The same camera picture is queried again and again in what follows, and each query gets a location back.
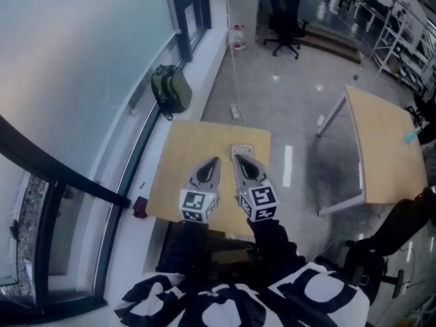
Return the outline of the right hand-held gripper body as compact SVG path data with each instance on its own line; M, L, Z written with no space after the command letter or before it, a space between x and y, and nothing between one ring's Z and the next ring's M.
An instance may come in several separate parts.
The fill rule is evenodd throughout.
M264 179L260 183L240 188L238 205L251 222L259 222L275 216L279 201L271 182Z

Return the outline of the white shelf rack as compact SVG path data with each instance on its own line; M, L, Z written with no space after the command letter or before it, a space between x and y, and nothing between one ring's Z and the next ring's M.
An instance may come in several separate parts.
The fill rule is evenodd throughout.
M436 81L436 24L392 0L371 58L379 72L424 95Z

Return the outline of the dark red cloth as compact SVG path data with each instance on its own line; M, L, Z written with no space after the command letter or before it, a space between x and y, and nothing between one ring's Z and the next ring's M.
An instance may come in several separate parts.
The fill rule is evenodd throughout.
M144 219L147 217L147 213L146 213L147 203L148 200L146 198L143 198L142 196L138 196L138 198L136 199L133 205L134 217L139 219Z

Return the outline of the clear water jug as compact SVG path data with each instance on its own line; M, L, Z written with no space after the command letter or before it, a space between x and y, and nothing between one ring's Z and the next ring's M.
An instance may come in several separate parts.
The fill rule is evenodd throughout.
M245 48L245 26L234 25L228 32L228 44L233 50Z

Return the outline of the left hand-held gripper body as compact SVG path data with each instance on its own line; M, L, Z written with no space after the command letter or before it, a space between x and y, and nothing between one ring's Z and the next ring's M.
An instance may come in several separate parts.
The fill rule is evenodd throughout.
M188 183L181 189L179 211L183 221L207 223L218 206L219 191L216 184Z

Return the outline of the wooden table white legs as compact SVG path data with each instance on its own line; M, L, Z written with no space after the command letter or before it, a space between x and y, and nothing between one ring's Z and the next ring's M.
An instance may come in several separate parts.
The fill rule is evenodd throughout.
M351 114L360 163L360 193L346 201L318 210L319 216L361 204L396 204L413 199L428 185L422 149L410 115L402 108L353 86L343 94L318 127L317 136L330 127L341 109Z

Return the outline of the person's left forearm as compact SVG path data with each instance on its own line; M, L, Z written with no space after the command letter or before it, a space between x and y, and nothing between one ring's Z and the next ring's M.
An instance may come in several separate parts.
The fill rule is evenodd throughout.
M176 225L176 236L168 245L162 261L157 265L159 273L177 273L187 276L200 261L207 240L208 225L184 221Z

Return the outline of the green backpack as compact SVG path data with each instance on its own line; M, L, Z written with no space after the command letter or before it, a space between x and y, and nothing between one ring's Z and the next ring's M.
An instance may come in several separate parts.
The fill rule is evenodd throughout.
M191 103L193 92L180 67L159 65L151 76L151 88L160 112L169 121Z

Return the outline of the person's black white shirt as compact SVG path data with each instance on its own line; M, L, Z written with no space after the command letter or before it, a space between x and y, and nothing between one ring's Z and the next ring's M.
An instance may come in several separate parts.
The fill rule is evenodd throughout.
M369 299L309 262L270 285L198 287L180 273L150 272L114 310L128 327L365 327Z

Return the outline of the wooden floor step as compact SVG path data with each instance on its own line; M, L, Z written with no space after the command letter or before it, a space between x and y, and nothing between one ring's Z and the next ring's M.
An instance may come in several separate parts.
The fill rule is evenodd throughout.
M305 34L300 40L302 45L341 57L355 64L362 63L360 54L362 44L354 38L323 26L311 25L305 27Z

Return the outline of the person's right forearm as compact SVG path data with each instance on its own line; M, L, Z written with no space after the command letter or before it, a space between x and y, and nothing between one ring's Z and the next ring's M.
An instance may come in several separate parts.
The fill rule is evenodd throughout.
M304 256L297 254L296 244L289 241L285 228L278 220L248 219L247 223L253 231L261 261L268 268L294 272L307 263Z

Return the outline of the black office chair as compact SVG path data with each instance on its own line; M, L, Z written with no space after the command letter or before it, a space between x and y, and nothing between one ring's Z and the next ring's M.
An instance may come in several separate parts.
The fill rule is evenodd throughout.
M436 223L436 191L430 187L424 188L422 193L413 200L399 201L374 235L357 241L348 240L345 246L373 249L383 256L387 270L381 278L381 284L393 285L392 297L397 298L403 286L405 271L400 269L397 276L388 276L388 257L399 251L428 221ZM356 273L352 281L359 285L361 276L362 272Z
M268 28L277 35L276 39L266 38L263 45L276 43L277 47L272 55L277 53L284 46L289 48L294 54L295 59L299 59L301 43L298 41L306 36L306 26L309 22L305 19L298 19L300 0L270 0L272 13L268 21Z

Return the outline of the black backpack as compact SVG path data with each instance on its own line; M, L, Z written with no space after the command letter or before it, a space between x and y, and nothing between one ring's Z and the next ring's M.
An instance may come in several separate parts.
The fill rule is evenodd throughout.
M348 279L362 272L358 287L366 294L372 305L378 295L387 264L383 256L373 249L350 247L345 257L343 271Z

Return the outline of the black window frame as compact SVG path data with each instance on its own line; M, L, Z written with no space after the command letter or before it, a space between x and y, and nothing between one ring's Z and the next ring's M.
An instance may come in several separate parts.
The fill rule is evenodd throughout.
M106 306L121 212L164 137L151 76L184 70L199 119L225 0L0 0L0 326ZM19 242L10 226L19 224Z

